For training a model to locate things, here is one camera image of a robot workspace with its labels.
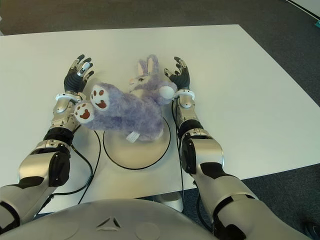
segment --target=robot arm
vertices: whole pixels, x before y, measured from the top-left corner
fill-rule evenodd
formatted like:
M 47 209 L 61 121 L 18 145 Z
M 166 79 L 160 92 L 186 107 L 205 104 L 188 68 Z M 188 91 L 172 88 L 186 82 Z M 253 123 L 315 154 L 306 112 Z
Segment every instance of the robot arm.
M 91 58 L 81 64 L 84 55 L 71 65 L 64 79 L 65 93 L 58 94 L 53 119 L 43 141 L 23 160 L 19 167 L 19 183 L 0 188 L 0 234 L 31 221 L 57 187 L 69 179 L 70 145 L 78 126 L 73 112 L 92 67 Z
M 203 128 L 195 113 L 188 67 L 179 57 L 174 59 L 180 71 L 172 74 L 165 68 L 164 74 L 179 90 L 173 114 L 181 142 L 181 164 L 194 178 L 214 223 L 214 235 L 221 240 L 308 239 L 277 218 L 241 180 L 224 172 L 222 147 Z

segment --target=fluffy fur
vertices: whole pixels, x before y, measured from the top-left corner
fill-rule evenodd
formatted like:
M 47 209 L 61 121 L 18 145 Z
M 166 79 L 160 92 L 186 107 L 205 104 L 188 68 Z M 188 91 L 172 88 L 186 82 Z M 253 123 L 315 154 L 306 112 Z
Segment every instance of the fluffy fur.
M 177 86 L 160 80 L 159 62 L 155 55 L 138 62 L 139 76 L 129 81 L 129 93 L 108 83 L 96 84 L 85 101 L 75 106 L 75 117 L 93 130 L 108 129 L 140 134 L 142 141 L 159 138 L 163 132 L 161 106 L 169 104 Z

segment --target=circular base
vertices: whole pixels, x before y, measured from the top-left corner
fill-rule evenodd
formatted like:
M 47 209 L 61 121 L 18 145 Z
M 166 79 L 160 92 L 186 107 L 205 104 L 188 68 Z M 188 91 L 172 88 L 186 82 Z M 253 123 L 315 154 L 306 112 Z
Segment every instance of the circular base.
M 122 132 L 108 130 L 103 135 L 105 153 L 118 166 L 140 170 L 158 162 L 167 152 L 170 145 L 171 133 L 165 119 L 163 135 L 154 141 L 136 140 L 130 143 Z

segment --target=black fingertip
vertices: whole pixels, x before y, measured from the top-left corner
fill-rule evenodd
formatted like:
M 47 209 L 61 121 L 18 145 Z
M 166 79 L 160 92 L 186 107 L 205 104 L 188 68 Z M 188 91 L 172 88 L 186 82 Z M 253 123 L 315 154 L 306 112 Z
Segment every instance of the black fingertip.
M 88 58 L 87 58 L 86 60 L 84 60 L 83 62 L 84 62 L 84 63 L 86 63 L 86 62 L 89 63 L 90 61 L 91 61 L 91 57 L 88 57 Z
M 178 57 L 178 56 L 175 56 L 174 57 L 174 60 L 176 60 L 178 63 L 179 63 L 179 60 L 180 60 L 181 58 L 180 57 Z
M 81 61 L 82 59 L 84 59 L 84 58 L 85 58 L 85 55 L 83 55 L 83 54 L 81 54 L 80 56 L 77 57 L 77 59 L 79 59 L 80 61 Z

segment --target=robotic finger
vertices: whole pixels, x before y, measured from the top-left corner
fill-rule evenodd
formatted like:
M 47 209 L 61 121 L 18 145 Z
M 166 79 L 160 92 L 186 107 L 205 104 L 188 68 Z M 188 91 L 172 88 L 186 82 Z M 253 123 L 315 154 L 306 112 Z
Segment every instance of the robotic finger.
M 83 78 L 84 84 L 87 84 L 89 78 L 90 78 L 94 73 L 95 73 L 94 71 L 90 71 L 87 75 L 84 76 L 84 78 Z
M 175 56 L 174 60 L 177 62 L 175 65 L 179 71 L 174 71 L 174 74 L 167 68 L 164 69 L 164 75 L 166 75 L 173 83 L 176 84 L 178 90 L 188 90 L 190 85 L 190 76 L 188 67 L 180 57 Z
M 89 70 L 89 68 L 91 68 L 94 64 L 87 61 L 88 59 L 86 59 L 79 67 L 78 71 L 77 71 L 77 75 L 80 77 L 83 77 L 86 72 Z
M 69 72 L 68 72 L 67 75 L 74 73 L 74 72 L 78 69 L 78 66 L 79 66 L 80 61 L 81 61 L 82 59 L 84 59 L 84 58 L 85 58 L 85 55 L 83 55 L 83 54 L 81 54 L 80 56 L 78 56 L 78 57 L 76 58 L 76 60 L 74 60 L 73 63 L 71 64 L 70 69 L 69 69 Z
M 76 60 L 73 61 L 67 75 L 64 78 L 64 91 L 74 94 L 75 96 L 82 92 L 87 84 L 89 77 L 94 74 L 90 71 L 86 73 L 94 65 L 91 62 L 91 57 L 86 58 L 83 62 L 82 59 L 85 55 L 81 54 Z

